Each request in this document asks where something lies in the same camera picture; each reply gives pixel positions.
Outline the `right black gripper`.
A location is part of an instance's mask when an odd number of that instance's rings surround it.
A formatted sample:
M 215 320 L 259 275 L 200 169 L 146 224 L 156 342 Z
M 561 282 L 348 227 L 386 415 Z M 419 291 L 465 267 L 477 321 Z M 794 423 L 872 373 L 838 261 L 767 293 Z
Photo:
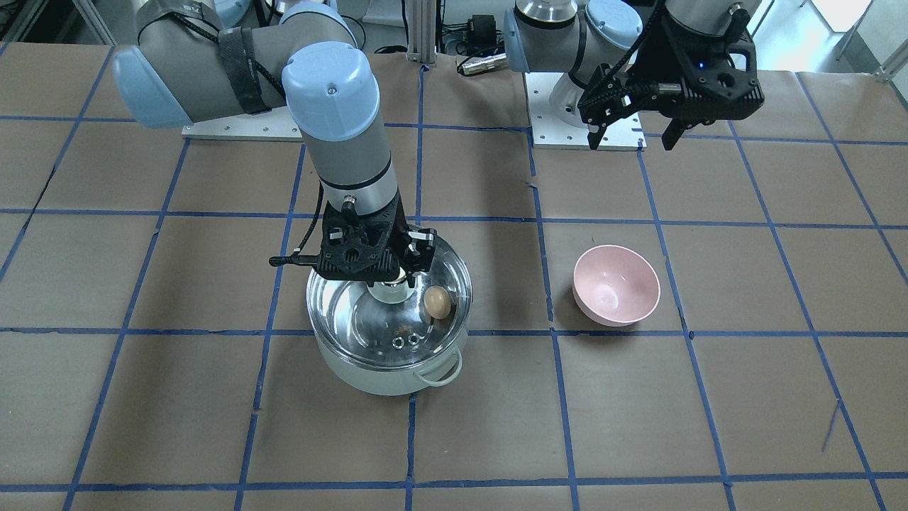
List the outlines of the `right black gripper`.
M 327 206 L 322 216 L 322 242 L 315 271 L 327 280 L 406 282 L 427 273 L 436 252 L 436 230 L 418 229 L 406 222 L 400 195 L 377 212 L 361 216 L 346 200 L 337 210 Z

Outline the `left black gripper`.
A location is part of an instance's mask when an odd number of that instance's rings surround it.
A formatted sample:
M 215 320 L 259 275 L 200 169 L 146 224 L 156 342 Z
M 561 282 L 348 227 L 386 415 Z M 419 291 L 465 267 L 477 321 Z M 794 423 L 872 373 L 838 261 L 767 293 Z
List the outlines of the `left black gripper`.
M 746 28 L 751 16 L 724 19 L 727 26 L 717 35 L 701 35 L 670 14 L 653 14 L 632 66 L 620 71 L 600 65 L 578 101 L 588 148 L 599 149 L 613 123 L 639 111 L 671 119 L 661 135 L 664 150 L 671 151 L 699 122 L 743 120 L 759 110 L 765 95 Z

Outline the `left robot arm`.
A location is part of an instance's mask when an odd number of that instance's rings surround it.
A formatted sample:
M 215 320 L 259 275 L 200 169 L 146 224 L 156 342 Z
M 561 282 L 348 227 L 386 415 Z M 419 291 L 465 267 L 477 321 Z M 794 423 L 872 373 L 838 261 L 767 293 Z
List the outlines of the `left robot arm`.
M 744 120 L 765 103 L 747 26 L 756 1 L 516 1 L 504 50 L 516 72 L 557 72 L 554 107 L 587 129 L 592 150 L 609 127 L 638 112 L 669 119 L 662 144 L 685 131 Z

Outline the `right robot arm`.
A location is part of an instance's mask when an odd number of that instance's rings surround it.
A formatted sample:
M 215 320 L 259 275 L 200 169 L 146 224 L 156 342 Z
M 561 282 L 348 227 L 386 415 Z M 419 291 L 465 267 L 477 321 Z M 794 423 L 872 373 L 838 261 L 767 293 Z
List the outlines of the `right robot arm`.
M 301 2 L 275 26 L 226 27 L 208 1 L 140 1 L 137 45 L 113 58 L 118 91 L 150 128 L 190 126 L 285 106 L 320 180 L 318 255 L 271 266 L 324 279 L 414 285 L 435 232 L 406 222 L 380 87 L 353 32 L 328 4 Z

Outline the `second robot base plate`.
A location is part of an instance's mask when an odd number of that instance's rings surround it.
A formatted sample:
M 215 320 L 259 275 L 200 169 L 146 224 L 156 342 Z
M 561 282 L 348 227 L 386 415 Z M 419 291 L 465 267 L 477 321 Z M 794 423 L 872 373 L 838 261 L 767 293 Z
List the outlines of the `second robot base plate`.
M 302 142 L 299 127 L 286 107 L 262 114 L 238 114 L 194 123 L 182 129 L 188 139 L 209 141 Z

